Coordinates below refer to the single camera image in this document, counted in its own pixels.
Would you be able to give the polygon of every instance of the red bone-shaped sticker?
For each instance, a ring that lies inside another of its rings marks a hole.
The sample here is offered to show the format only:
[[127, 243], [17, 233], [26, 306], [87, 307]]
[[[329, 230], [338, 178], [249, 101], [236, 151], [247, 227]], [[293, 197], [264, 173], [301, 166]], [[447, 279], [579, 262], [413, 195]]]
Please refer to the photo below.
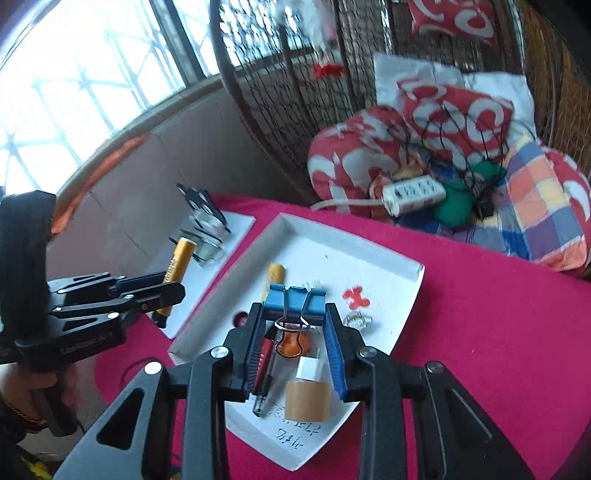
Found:
[[363, 298], [361, 296], [361, 292], [363, 292], [363, 287], [359, 286], [345, 290], [345, 293], [343, 293], [343, 298], [345, 300], [351, 300], [349, 302], [349, 310], [357, 310], [359, 307], [369, 307], [369, 299]]

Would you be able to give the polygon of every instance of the red pen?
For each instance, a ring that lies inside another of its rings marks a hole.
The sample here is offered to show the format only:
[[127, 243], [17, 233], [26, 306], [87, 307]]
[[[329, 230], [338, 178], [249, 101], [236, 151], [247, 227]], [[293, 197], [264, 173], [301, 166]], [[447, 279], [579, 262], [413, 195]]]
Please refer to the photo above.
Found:
[[262, 405], [269, 394], [273, 377], [271, 370], [273, 368], [272, 360], [275, 358], [275, 337], [277, 337], [277, 327], [273, 325], [265, 333], [265, 339], [262, 342], [261, 356], [256, 370], [255, 386], [252, 393], [256, 395], [255, 404], [252, 412], [261, 416]]

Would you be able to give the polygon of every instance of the red cushion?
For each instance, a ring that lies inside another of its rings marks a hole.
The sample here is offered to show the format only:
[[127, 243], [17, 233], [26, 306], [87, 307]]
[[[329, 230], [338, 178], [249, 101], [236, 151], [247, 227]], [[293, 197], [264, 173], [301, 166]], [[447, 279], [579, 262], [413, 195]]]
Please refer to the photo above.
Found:
[[[308, 172], [323, 200], [367, 199], [380, 171], [397, 171], [407, 159], [404, 121], [393, 108], [374, 106], [322, 130], [310, 146]], [[370, 218], [376, 209], [338, 206], [341, 212]]]
[[495, 160], [508, 150], [509, 100], [429, 80], [406, 79], [398, 86], [411, 135], [442, 160], [465, 170], [466, 161]]
[[[550, 160], [558, 181], [562, 184], [564, 194], [570, 201], [570, 206], [585, 235], [587, 249], [589, 249], [591, 248], [591, 187], [587, 177], [568, 155], [553, 148], [544, 147], [543, 150]], [[586, 265], [576, 270], [569, 270], [569, 273], [580, 275], [589, 265], [589, 260], [591, 260], [591, 255], [588, 254]]]
[[476, 38], [493, 48], [495, 11], [487, 1], [408, 0], [413, 33], [440, 32], [452, 37]]

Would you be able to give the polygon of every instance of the rattan chair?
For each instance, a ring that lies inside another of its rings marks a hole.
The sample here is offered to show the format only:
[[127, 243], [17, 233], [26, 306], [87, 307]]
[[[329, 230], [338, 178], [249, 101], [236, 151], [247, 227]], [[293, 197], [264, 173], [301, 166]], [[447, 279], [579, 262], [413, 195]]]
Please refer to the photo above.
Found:
[[322, 128], [375, 104], [374, 52], [439, 61], [464, 72], [525, 73], [534, 95], [538, 136], [591, 171], [589, 85], [552, 26], [525, 0], [492, 0], [499, 52], [446, 35], [412, 35], [405, 2], [332, 0], [346, 75], [314, 80], [314, 52], [298, 24], [273, 18], [271, 0], [211, 0], [212, 43], [223, 83], [242, 120], [300, 192], [317, 201], [307, 151]]

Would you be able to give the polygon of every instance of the gold battery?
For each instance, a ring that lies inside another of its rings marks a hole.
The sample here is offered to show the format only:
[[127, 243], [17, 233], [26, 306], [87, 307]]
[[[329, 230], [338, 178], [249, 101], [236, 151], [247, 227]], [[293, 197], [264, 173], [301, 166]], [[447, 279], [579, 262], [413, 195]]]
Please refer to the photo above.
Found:
[[[174, 249], [173, 259], [168, 265], [163, 283], [182, 281], [196, 246], [197, 244], [188, 238], [181, 237], [178, 239], [177, 246]], [[172, 306], [164, 307], [163, 309], [156, 310], [155, 313], [168, 317], [172, 309]]]
[[269, 268], [267, 269], [267, 281], [265, 282], [265, 288], [262, 291], [261, 301], [267, 299], [267, 295], [269, 295], [269, 286], [272, 283], [285, 284], [285, 268], [283, 265], [274, 263], [269, 265]]

